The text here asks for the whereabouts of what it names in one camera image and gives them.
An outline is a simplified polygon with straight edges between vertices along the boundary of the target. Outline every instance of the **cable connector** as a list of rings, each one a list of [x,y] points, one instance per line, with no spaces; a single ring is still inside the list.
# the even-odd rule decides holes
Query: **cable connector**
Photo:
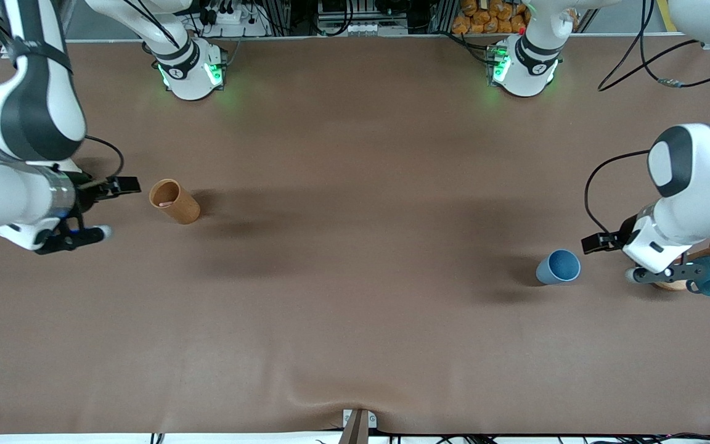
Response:
[[[683,82],[677,81],[676,79],[658,79],[657,81],[668,88],[681,88],[684,86]]]

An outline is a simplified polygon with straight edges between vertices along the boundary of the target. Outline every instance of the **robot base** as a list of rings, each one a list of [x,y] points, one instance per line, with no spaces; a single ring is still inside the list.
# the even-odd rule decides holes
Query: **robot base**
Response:
[[[166,90],[184,101],[199,101],[214,90],[223,90],[226,79],[227,53],[204,39],[194,39],[201,52],[199,62],[185,79],[175,79],[163,73]]]
[[[558,62],[550,68],[541,65],[545,70],[542,75],[531,75],[516,56],[516,42],[519,39],[520,36],[513,35],[496,43],[496,47],[505,49],[505,54],[496,55],[495,61],[498,63],[487,66],[487,78],[490,84],[498,85],[510,94],[531,97],[541,93],[552,81]]]

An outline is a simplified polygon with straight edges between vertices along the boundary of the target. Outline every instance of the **brown table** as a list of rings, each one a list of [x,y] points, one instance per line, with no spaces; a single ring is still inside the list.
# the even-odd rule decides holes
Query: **brown table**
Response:
[[[572,39],[533,99],[447,39],[247,42],[195,103],[137,44],[71,45],[89,134],[205,217],[174,224],[144,193],[88,213],[104,244],[0,239],[0,432],[324,429],[351,407],[387,432],[710,432],[710,298],[628,284],[620,253],[534,281],[595,232],[595,165],[710,121],[710,84],[595,92],[628,42]],[[710,51],[655,69],[705,78]],[[91,143],[77,161],[115,166]],[[592,197],[617,228],[657,196],[635,158]]]

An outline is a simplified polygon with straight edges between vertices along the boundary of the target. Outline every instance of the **gray floor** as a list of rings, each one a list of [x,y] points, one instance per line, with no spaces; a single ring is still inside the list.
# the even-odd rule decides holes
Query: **gray floor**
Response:
[[[623,0],[616,6],[603,8],[594,18],[588,33],[636,33],[640,29],[640,0]],[[661,33],[664,23],[658,9],[654,11],[647,33]],[[76,2],[67,31],[68,39],[137,39],[133,31],[115,20],[97,14],[83,0]]]

